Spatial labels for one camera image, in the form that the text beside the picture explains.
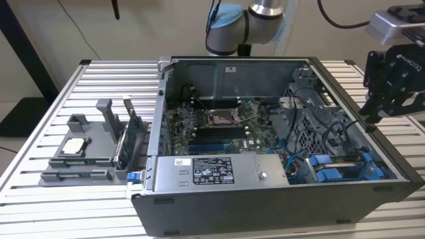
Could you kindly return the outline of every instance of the black cable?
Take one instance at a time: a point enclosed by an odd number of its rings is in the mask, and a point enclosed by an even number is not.
[[[332,25],[335,28],[352,29],[352,28],[356,28],[356,27],[366,26],[368,24],[368,21],[364,21],[364,22],[360,22],[360,23],[356,23],[356,24],[352,24],[352,25],[339,25],[328,18],[327,14],[324,12],[324,9],[323,9],[323,5],[320,4],[320,0],[316,0],[316,5],[318,5],[319,13],[322,14],[326,22],[328,22],[328,24]]]
[[[350,123],[344,126],[344,128],[347,129],[352,124],[355,124],[355,123],[359,122],[359,121],[360,121],[360,119],[358,119],[358,120],[350,122]]]
[[[71,21],[71,23],[73,23],[74,27],[75,27],[75,28],[77,28],[77,30],[78,30],[78,32],[79,32],[79,34],[81,34],[81,37],[82,37],[82,40],[83,40],[85,44],[86,44],[86,45],[87,45],[87,47],[91,49],[91,51],[93,51],[93,53],[95,54],[95,56],[97,56],[98,60],[101,60],[101,58],[99,58],[99,56],[98,56],[97,52],[94,51],[93,47],[90,46],[90,44],[87,44],[86,39],[85,39],[85,36],[83,36],[83,34],[82,34],[82,31],[81,31],[81,29],[78,28],[77,23],[75,23],[75,22],[74,22],[74,20],[71,19],[71,17],[70,17],[70,15],[69,15],[69,13],[67,13],[67,11],[66,11],[66,9],[65,9],[63,5],[61,4],[59,0],[57,0],[57,2],[58,2],[58,5],[61,6],[61,9],[62,9],[62,10],[63,10],[63,12],[65,12],[65,14],[67,15],[67,17],[69,17],[69,19],[70,19],[70,21]]]
[[[3,147],[1,147],[1,146],[0,146],[0,148],[3,149],[3,150],[6,150],[6,151],[9,151],[9,152],[11,152],[11,153],[17,153],[17,151],[14,151],[14,150],[11,150],[11,149],[9,149],[9,148],[3,148]]]
[[[299,90],[311,90],[311,91],[314,91],[316,94],[318,94],[318,96],[319,96],[319,92],[314,89],[314,88],[310,88],[310,87],[301,87],[301,88],[298,88],[294,92],[293,92],[293,95],[299,91]],[[331,129],[331,128],[328,128],[328,124],[331,123],[331,121],[330,122],[327,122],[327,123],[324,123],[320,119],[319,119],[319,117],[316,116],[316,114],[315,114],[315,111],[318,110],[318,108],[315,108],[315,110],[312,110],[311,111],[311,115],[312,115],[312,117],[314,117],[314,119],[318,121],[318,123],[326,128],[326,129],[328,129],[330,130],[330,132],[339,138],[339,140],[342,141],[342,138],[339,137],[339,135],[335,133],[335,131]]]
[[[210,10],[207,12],[207,18],[206,18],[206,26],[205,26],[205,33],[207,35],[207,29],[210,27],[210,15],[211,15],[211,11],[213,11],[213,4],[214,4],[214,0],[211,0],[211,6],[210,6]]]
[[[293,132],[293,129],[294,129],[294,125],[295,125],[295,121],[297,121],[297,115],[298,115],[298,109],[297,109],[297,104],[294,102],[294,97],[291,97],[291,100],[293,100],[293,116],[291,116],[291,122],[290,122],[290,126],[289,126],[289,132],[287,132],[287,135],[285,137],[285,150],[286,152],[293,155],[293,152],[289,151],[289,148],[287,148],[287,144],[289,144],[289,138],[290,138],[290,135],[291,135],[291,132]]]
[[[206,45],[207,35],[210,33],[210,30],[211,30],[211,24],[213,24],[214,18],[217,17],[217,12],[219,9],[221,0],[218,0],[218,3],[214,6],[214,8],[213,8],[213,4],[214,4],[214,0],[211,0],[211,7],[209,10],[207,19],[206,19],[206,35],[205,35],[205,48],[206,49],[207,49],[207,45]]]
[[[344,127],[344,124],[340,122],[340,121],[334,121],[330,125],[328,125],[328,129],[326,129],[324,133],[322,134],[322,137],[320,137],[320,141],[322,141],[322,145],[324,147],[324,150],[326,152],[328,153],[328,147],[326,145],[326,141],[327,141],[327,136],[328,136],[328,133],[332,133],[335,136],[338,136],[338,133],[332,130],[332,126],[335,125],[339,125],[340,128],[342,128],[342,132],[343,132],[343,135],[344,135],[344,142],[342,142],[344,144],[343,146],[343,150],[347,149],[347,147],[350,146],[350,137],[348,137],[348,134],[347,134],[347,131],[346,131],[346,127]]]

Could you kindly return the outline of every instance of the aluminum slotted table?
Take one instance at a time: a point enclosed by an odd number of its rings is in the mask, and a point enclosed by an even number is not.
[[[364,102],[362,72],[343,61],[322,61],[358,105]],[[133,98],[137,114],[151,121],[157,89],[155,61],[91,61],[79,65],[55,102],[0,178],[0,239],[149,239],[125,199],[125,186],[41,188],[46,169],[67,131],[70,114],[101,121],[94,105],[111,98],[111,110],[127,120],[122,96]],[[425,177],[425,129],[411,117],[383,119],[378,128]],[[217,234],[199,239],[387,239],[425,238],[425,187],[402,202],[378,207],[352,225]]]

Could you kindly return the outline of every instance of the blue cable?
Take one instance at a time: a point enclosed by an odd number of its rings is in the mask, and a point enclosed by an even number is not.
[[[291,163],[291,161],[293,161],[293,159],[294,159],[294,157],[298,155],[298,153],[294,153],[291,156],[290,156],[290,158],[289,158],[289,160],[287,160],[287,163],[286,163],[286,165],[285,165],[285,169],[289,167],[289,165],[290,165],[290,163]]]
[[[278,147],[271,147],[266,150],[266,154],[271,153],[271,150],[282,149],[285,147],[285,139],[278,140]]]

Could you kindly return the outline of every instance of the wire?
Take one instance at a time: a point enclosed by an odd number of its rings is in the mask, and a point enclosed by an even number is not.
[[[356,27],[366,26],[368,24],[368,21],[364,21],[364,22],[360,22],[360,23],[356,23],[356,24],[352,24],[352,25],[339,25],[328,18],[327,14],[324,12],[324,9],[323,9],[323,5],[320,4],[320,0],[316,0],[316,5],[318,5],[319,13],[322,14],[326,22],[328,22],[328,24],[332,25],[338,29],[352,29],[352,28],[356,28]]]
[[[9,152],[11,152],[11,153],[17,153],[17,151],[14,151],[14,150],[11,150],[11,149],[9,149],[9,148],[3,148],[3,147],[1,147],[1,146],[0,146],[0,148],[3,149],[3,150],[6,150],[6,151],[9,151]]]
[[[359,121],[360,121],[360,119],[358,119],[358,120],[350,122],[350,123],[344,126],[344,128],[347,129],[352,124],[355,124],[355,123],[359,122]]]
[[[270,147],[267,150],[266,150],[266,154],[270,154],[271,153],[271,150],[278,150],[278,149],[282,149],[285,146],[285,140],[281,138],[278,140],[278,147]]]
[[[211,0],[211,6],[210,6],[210,10],[207,12],[207,18],[206,18],[206,26],[205,26],[205,33],[207,35],[207,30],[210,27],[210,15],[211,15],[211,11],[213,11],[213,4],[214,4],[214,0]]]
[[[213,21],[214,21],[214,18],[217,17],[217,12],[218,12],[218,9],[219,9],[221,0],[218,0],[218,3],[214,6],[214,8],[213,8],[213,4],[214,4],[214,0],[211,0],[211,7],[210,7],[210,10],[209,10],[207,19],[206,19],[206,28],[205,28],[205,32],[206,32],[206,35],[205,35],[205,48],[206,49],[207,49],[207,45],[206,45],[207,35],[210,34]]]
[[[297,103],[294,101],[294,97],[291,97],[293,100],[293,116],[291,116],[291,122],[290,122],[290,127],[289,127],[289,132],[287,135],[285,137],[285,150],[289,154],[293,154],[289,149],[287,149],[287,143],[289,143],[289,138],[294,129],[294,125],[295,125],[295,121],[297,121],[297,115],[298,115],[298,109],[297,109]]]
[[[330,125],[328,125],[328,129],[324,131],[322,137],[320,137],[320,141],[322,141],[322,144],[323,144],[323,147],[326,149],[326,152],[328,153],[328,148],[327,148],[327,145],[326,145],[326,140],[327,140],[327,136],[328,136],[328,133],[331,132],[335,136],[338,136],[336,132],[332,130],[332,126],[335,125],[339,125],[340,128],[342,128],[342,132],[343,132],[343,135],[344,135],[344,147],[343,147],[343,150],[347,149],[348,145],[350,145],[350,137],[347,135],[347,132],[346,132],[346,127],[343,125],[343,123],[340,121],[334,121]]]
[[[298,152],[295,152],[295,153],[290,156],[290,158],[289,158],[289,160],[287,160],[287,163],[286,163],[286,165],[285,165],[285,169],[289,167],[289,165],[290,165],[293,159],[295,158],[295,156],[297,156],[303,150],[306,150],[306,148],[301,149]]]
[[[82,31],[81,31],[81,29],[78,28],[77,23],[75,23],[74,20],[71,19],[71,17],[70,17],[70,15],[69,15],[69,13],[67,13],[67,11],[66,11],[63,5],[61,4],[59,0],[57,0],[57,3],[58,3],[58,5],[59,5],[61,9],[63,10],[65,14],[67,15],[67,17],[69,17],[69,19],[70,19],[70,21],[71,21],[74,27],[77,28],[77,30],[78,30],[78,32],[79,32],[79,34],[81,34],[81,37],[82,37],[82,40],[83,40],[86,46],[91,49],[91,51],[93,51],[94,55],[97,56],[98,60],[101,60],[101,58],[99,58],[97,52],[94,51],[93,47],[90,46],[90,44],[87,44],[86,39],[85,39],[85,36],[83,36],[83,34],[82,34]]]

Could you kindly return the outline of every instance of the white wall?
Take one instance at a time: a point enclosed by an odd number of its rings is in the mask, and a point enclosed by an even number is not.
[[[324,11],[342,25],[370,20],[376,10],[398,4],[416,4],[419,0],[322,0]],[[354,60],[363,67],[371,50],[384,50],[364,27],[336,29],[323,19],[315,0],[299,0],[293,30],[283,54],[315,56],[320,60]]]
[[[0,103],[38,96],[41,93],[0,31]]]
[[[205,55],[209,0],[61,0],[102,60],[157,60],[162,55]],[[250,0],[225,1],[246,7]],[[81,59],[95,59],[55,0],[9,0],[15,17],[62,86]],[[271,44],[254,55],[273,55]]]
[[[37,50],[46,70],[62,86],[81,59],[95,59],[57,0],[9,0],[15,17]],[[155,60],[161,55],[205,55],[205,21],[209,0],[118,0],[117,21],[109,0],[61,0],[91,47],[102,60]],[[249,5],[251,0],[225,0]],[[322,0],[330,17],[340,24],[370,19],[372,12],[398,3],[419,0]],[[339,30],[319,15],[315,0],[299,0],[298,12],[285,51],[286,56],[319,59],[352,59],[363,65],[366,54],[383,46],[364,33],[364,28]],[[274,44],[255,45],[253,55],[273,55]],[[18,61],[0,57],[1,76],[23,83],[14,89],[0,82],[0,97],[14,101],[35,94]]]

